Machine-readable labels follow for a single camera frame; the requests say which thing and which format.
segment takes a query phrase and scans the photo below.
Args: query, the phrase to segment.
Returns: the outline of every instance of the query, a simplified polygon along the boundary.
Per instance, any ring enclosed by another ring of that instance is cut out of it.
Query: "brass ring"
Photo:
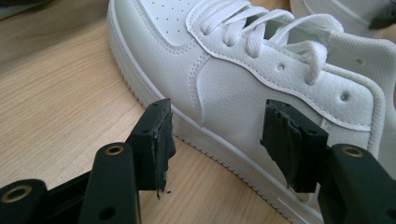
[[[361,150],[355,147],[343,147],[343,152],[351,157],[363,157]]]
[[[114,147],[110,147],[108,149],[106,149],[105,153],[109,156],[115,156],[120,154],[123,151],[123,147],[122,146],[114,146]]]
[[[32,187],[29,185],[20,185],[7,191],[2,197],[2,203],[15,203],[20,199],[26,197],[32,191]]]

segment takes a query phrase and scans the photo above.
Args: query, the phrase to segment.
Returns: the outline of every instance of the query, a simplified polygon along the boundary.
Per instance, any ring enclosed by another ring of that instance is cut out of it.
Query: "white shoelace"
[[[245,27],[247,19],[251,17],[257,17],[257,19]],[[209,16],[202,23],[201,30],[204,35],[209,35],[219,25],[224,24],[227,26],[227,29],[223,37],[223,42],[231,47],[236,44],[242,35],[246,35],[247,53],[250,57],[257,58],[262,53],[262,42],[264,41],[266,24],[268,21],[275,19],[292,21],[294,20],[294,16],[286,10],[275,9],[269,11],[264,7],[254,7],[249,1],[235,1]],[[307,22],[320,22],[329,29],[337,29],[339,26],[338,21],[329,15],[311,15],[279,27],[269,41],[294,53],[307,56],[310,68],[305,77],[305,82],[312,85],[318,79],[319,73],[326,63],[327,48],[318,42],[309,40],[297,44],[288,44],[290,30]]]

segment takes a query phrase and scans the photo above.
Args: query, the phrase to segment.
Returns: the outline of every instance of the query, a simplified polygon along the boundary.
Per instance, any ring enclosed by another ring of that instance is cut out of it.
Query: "midsole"
[[[108,29],[110,46],[126,81],[131,85],[144,107],[163,99],[164,96],[154,87],[134,59],[131,51],[123,40],[117,18],[114,14],[114,1],[110,1],[108,13]],[[302,203],[299,198],[287,190],[279,181],[260,167],[241,150],[234,147],[208,129],[200,127],[196,122],[184,115],[172,105],[174,112],[174,134],[197,146],[205,154],[220,160],[231,168],[236,175],[244,179],[257,190],[269,203],[272,203],[286,216],[296,222],[321,223],[321,214],[314,208]]]

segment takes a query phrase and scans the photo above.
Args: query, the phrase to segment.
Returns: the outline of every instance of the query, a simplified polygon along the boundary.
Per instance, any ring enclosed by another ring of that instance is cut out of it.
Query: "wooden surface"
[[[52,189],[89,171],[95,152],[124,141],[144,112],[110,53],[106,9],[106,0],[56,0],[0,21],[0,187],[39,178]],[[175,141],[171,193],[140,193],[144,223],[288,223],[236,175]]]

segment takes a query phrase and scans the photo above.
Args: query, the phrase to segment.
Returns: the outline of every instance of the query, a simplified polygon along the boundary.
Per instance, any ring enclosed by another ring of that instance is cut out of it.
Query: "sneaker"
[[[320,223],[260,145],[265,102],[293,105],[396,176],[396,47],[247,0],[110,0],[109,42],[143,106],[170,98],[174,133],[222,163],[293,222]]]
[[[343,24],[347,33],[366,37],[396,22],[396,0],[292,0],[290,6],[297,18],[328,13]]]

